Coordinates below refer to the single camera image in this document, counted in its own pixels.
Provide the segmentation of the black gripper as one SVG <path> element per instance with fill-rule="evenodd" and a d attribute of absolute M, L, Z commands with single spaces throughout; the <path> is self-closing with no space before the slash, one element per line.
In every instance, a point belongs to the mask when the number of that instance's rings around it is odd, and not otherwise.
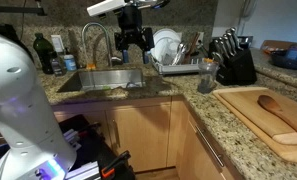
<path fill-rule="evenodd" d="M 120 32 L 114 33 L 115 47 L 122 51 L 123 62 L 129 63 L 128 48 L 137 45 L 142 51 L 143 63 L 149 63 L 150 50 L 154 47 L 152 29 L 142 26 L 142 14 L 136 6 L 125 6 L 117 15 Z"/>

